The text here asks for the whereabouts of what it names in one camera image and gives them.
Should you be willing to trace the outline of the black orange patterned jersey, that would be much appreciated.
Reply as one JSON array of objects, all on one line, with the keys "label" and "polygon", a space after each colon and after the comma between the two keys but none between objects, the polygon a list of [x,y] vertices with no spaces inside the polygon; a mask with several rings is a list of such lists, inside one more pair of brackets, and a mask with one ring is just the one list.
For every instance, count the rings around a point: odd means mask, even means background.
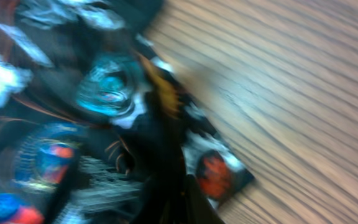
[{"label": "black orange patterned jersey", "polygon": [[0,0],[0,223],[221,223],[254,180],[145,39],[162,6]]}]

